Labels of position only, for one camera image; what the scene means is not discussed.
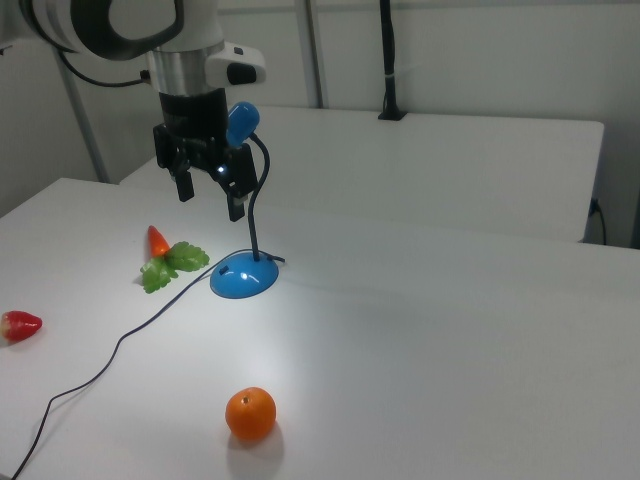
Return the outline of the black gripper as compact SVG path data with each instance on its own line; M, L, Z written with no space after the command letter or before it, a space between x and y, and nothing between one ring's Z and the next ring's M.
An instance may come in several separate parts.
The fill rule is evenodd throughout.
M229 220L245 216L248 195L258 186L251 149L227 140L229 116L223 88L196 96L159 95L163 123L153 129L158 166L174 179L178 198L194 197L192 168L210 175L227 193Z

